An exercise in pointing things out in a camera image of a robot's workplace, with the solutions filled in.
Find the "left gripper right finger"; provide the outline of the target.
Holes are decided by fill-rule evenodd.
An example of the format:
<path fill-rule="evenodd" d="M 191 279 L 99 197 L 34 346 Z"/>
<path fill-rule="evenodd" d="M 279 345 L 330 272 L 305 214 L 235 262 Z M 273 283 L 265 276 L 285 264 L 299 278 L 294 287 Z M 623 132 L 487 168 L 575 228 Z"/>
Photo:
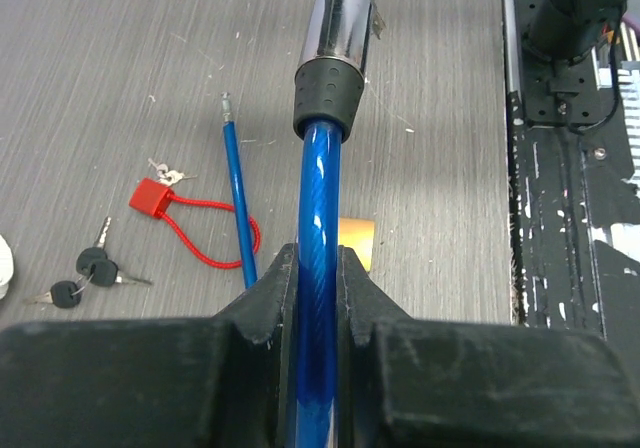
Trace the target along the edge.
<path fill-rule="evenodd" d="M 337 259 L 338 447 L 374 447 L 381 424 L 383 389 L 375 324 L 410 316 L 369 277 L 355 251 L 341 246 Z"/>

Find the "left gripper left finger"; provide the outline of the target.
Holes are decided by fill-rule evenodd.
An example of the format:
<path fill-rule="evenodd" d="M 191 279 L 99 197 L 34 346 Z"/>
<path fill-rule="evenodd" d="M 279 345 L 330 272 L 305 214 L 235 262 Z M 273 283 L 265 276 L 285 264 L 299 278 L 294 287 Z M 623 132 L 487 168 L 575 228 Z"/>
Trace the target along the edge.
<path fill-rule="evenodd" d="M 291 447 L 296 421 L 297 246 L 217 319 L 229 326 L 215 405 L 218 447 Z"/>

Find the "brass padlock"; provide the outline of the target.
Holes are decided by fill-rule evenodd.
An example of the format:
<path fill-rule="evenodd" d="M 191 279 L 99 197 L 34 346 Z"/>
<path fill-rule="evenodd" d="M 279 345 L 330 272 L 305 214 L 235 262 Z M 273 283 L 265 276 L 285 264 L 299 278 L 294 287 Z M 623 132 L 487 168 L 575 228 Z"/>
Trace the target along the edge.
<path fill-rule="evenodd" d="M 375 235 L 373 220 L 340 218 L 338 223 L 338 244 L 355 251 L 366 272 L 372 267 Z"/>

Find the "red cable padlock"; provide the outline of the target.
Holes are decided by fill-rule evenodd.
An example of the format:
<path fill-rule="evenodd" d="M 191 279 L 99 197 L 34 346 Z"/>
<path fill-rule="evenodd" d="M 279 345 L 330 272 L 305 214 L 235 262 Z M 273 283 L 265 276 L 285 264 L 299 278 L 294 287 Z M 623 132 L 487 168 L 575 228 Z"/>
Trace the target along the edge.
<path fill-rule="evenodd" d="M 247 252 L 255 255 L 261 248 L 262 233 L 253 217 L 238 235 L 231 204 L 188 198 L 151 178 L 138 183 L 129 207 L 166 224 L 196 259 L 215 269 L 237 269 Z"/>

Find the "black-headed keys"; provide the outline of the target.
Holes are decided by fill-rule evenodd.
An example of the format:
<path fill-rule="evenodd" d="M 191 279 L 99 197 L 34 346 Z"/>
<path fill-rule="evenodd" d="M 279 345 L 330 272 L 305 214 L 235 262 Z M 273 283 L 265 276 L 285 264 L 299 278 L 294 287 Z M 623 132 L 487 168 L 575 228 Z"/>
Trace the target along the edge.
<path fill-rule="evenodd" d="M 46 292 L 25 300 L 26 304 L 46 304 L 59 309 L 72 309 L 82 300 L 89 285 L 112 288 L 116 285 L 150 287 L 152 281 L 131 276 L 112 260 L 106 251 L 106 239 L 112 218 L 107 216 L 92 245 L 83 249 L 75 263 L 77 280 L 62 280 L 54 283 Z"/>

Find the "blue cable lock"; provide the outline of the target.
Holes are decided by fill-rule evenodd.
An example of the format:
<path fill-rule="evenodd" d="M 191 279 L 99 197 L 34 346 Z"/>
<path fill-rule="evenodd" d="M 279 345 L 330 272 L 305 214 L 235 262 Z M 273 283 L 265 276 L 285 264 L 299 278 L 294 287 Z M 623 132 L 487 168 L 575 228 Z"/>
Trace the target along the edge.
<path fill-rule="evenodd" d="M 333 433 L 340 155 L 364 90 L 372 21 L 370 0 L 315 0 L 295 75 L 293 127 L 303 151 L 291 447 L 325 447 Z"/>

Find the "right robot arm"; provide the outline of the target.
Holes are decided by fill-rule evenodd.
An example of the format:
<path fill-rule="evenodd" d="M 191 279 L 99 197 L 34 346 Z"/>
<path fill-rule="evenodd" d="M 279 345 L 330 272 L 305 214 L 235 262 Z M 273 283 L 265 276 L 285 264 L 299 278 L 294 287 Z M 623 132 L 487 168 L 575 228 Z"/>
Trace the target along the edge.
<path fill-rule="evenodd" d="M 527 28 L 527 48 L 546 61 L 580 61 L 626 8 L 627 0 L 542 0 Z"/>

